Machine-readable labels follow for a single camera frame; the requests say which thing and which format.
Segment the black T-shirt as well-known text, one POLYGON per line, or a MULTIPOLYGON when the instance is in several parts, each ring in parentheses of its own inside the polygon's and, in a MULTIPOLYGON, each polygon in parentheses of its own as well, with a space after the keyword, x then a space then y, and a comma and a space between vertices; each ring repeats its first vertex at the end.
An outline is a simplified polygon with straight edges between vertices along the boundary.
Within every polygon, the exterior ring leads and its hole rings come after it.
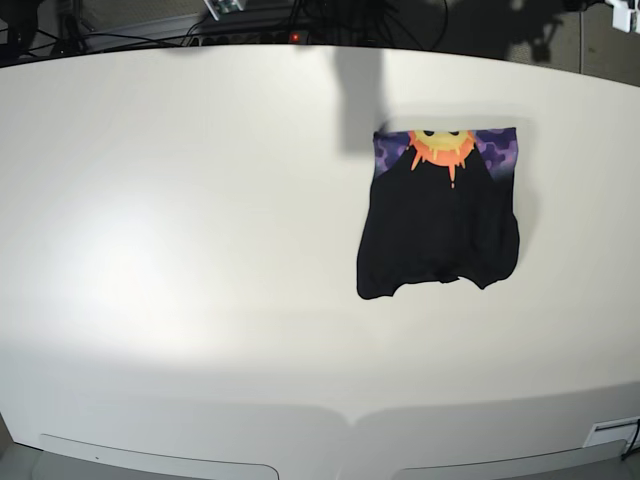
POLYGON ((515 128, 378 131, 373 146, 356 262, 361 298, 459 279, 484 289, 512 274, 520 247, 515 128))

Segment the black power strip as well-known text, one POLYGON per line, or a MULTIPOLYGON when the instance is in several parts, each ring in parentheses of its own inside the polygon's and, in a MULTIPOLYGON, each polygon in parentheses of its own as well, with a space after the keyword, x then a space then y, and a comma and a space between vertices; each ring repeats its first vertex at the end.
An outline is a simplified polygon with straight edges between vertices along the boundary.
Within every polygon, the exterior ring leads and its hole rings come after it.
POLYGON ((261 33, 236 33, 213 36, 199 36, 190 42, 190 46, 213 46, 213 45, 280 45, 280 44, 301 44, 306 39, 305 31, 293 31, 287 33, 283 30, 261 33))

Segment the white label sticker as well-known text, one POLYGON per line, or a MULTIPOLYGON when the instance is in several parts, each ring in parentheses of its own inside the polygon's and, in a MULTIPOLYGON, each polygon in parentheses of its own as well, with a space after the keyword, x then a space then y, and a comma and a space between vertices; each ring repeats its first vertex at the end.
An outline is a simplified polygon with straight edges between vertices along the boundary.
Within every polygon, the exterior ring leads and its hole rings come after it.
POLYGON ((629 446, 637 431, 637 419, 603 422, 595 424, 588 434, 583 447, 607 444, 624 440, 629 446))

